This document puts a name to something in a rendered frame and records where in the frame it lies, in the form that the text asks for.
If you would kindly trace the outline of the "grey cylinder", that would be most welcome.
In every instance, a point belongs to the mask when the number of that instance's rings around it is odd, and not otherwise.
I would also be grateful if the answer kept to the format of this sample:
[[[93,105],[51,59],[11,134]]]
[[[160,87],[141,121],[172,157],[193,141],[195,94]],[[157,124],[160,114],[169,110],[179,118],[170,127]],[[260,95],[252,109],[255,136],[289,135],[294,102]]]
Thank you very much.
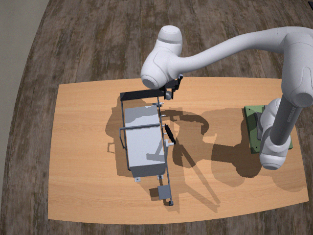
[[[166,91],[166,100],[171,100],[171,98],[172,98],[172,92]]]

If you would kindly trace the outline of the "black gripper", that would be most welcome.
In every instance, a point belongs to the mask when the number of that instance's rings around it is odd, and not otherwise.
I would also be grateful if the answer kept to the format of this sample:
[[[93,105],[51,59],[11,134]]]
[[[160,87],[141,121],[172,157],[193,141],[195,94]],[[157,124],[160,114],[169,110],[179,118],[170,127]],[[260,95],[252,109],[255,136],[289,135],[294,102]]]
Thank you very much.
[[[183,79],[183,75],[182,74],[180,74],[179,76],[178,76],[178,86],[175,86],[175,89],[172,89],[171,90],[171,92],[172,92],[172,99],[173,99],[173,95],[174,95],[174,93],[173,92],[175,92],[176,90],[178,90],[179,89],[179,85],[180,85],[180,82],[181,82],[181,80]],[[162,90],[162,92],[164,92],[164,100],[166,99],[166,89],[165,89],[165,85],[163,86],[163,87],[161,87],[160,89],[159,89],[160,91]]]

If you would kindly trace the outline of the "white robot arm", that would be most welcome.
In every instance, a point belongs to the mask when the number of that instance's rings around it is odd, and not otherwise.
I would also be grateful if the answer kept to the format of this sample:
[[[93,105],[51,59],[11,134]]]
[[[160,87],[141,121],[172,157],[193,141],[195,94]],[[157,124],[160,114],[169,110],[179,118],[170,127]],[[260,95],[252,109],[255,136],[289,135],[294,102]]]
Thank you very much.
[[[192,72],[240,51],[259,49],[284,54],[282,98],[255,112],[259,158],[265,169],[277,170],[290,146],[290,133],[302,111],[313,105],[313,29],[285,26],[242,34],[199,54],[180,57],[182,34],[179,28],[161,28],[153,51],[141,69],[142,83],[149,89],[178,86],[180,74]]]

